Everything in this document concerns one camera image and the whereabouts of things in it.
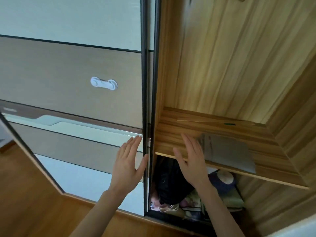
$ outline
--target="forearm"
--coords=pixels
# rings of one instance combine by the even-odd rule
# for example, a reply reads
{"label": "forearm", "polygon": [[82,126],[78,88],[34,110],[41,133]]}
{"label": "forearm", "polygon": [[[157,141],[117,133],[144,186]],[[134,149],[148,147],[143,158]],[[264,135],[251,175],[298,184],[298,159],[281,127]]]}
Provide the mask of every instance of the forearm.
{"label": "forearm", "polygon": [[218,237],[245,237],[210,182],[197,188]]}
{"label": "forearm", "polygon": [[85,216],[70,237],[101,237],[124,197],[104,191],[99,201]]}

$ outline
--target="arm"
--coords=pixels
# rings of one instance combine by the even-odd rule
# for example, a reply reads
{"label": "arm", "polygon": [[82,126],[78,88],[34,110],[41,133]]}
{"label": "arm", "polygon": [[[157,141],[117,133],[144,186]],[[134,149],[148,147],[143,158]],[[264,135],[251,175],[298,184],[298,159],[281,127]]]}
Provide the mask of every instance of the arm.
{"label": "arm", "polygon": [[204,154],[200,144],[188,135],[182,134],[182,138],[188,151],[187,163],[185,163],[177,148],[173,149],[174,155],[176,156],[183,176],[196,189],[205,204],[216,235],[218,237],[245,237],[220,199],[217,190],[208,179]]}
{"label": "arm", "polygon": [[126,195],[140,182],[147,167],[148,154],[143,157],[139,168],[135,169],[136,151],[141,140],[141,137],[136,136],[120,147],[109,189],[103,192],[97,204],[70,237],[101,237],[115,211]]}

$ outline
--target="black bag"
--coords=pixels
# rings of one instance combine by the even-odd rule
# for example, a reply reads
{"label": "black bag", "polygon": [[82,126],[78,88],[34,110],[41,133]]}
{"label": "black bag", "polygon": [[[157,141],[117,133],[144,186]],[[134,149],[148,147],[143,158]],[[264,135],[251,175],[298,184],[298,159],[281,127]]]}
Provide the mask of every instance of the black bag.
{"label": "black bag", "polygon": [[176,159],[164,158],[155,170],[154,179],[160,204],[178,204],[194,190],[184,178]]}

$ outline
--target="white drawer lock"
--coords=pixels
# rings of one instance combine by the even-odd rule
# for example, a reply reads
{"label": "white drawer lock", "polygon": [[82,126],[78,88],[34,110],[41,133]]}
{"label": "white drawer lock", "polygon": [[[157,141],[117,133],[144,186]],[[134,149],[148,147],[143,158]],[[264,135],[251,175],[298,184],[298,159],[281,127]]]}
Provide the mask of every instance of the white drawer lock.
{"label": "white drawer lock", "polygon": [[93,85],[94,87],[103,87],[103,88],[110,89],[111,91],[114,91],[118,87],[118,84],[116,83],[115,80],[112,80],[112,79],[108,81],[100,80],[96,76],[93,76],[90,82],[91,82],[91,85]]}

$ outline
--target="hand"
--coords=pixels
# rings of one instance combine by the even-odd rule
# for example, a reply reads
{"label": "hand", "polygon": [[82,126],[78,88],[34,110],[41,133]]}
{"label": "hand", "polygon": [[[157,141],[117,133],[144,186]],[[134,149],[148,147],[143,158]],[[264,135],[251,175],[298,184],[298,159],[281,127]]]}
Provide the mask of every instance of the hand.
{"label": "hand", "polygon": [[109,191],[122,200],[135,189],[147,167],[148,154],[144,155],[138,169],[135,169],[135,156],[141,140],[140,136],[129,139],[116,154]]}
{"label": "hand", "polygon": [[202,189],[205,185],[210,184],[207,176],[203,150],[199,142],[191,136],[185,134],[181,134],[181,136],[188,152],[187,163],[183,160],[182,155],[177,148],[173,148],[174,155],[176,156],[181,172],[187,182],[189,182],[195,189]]}

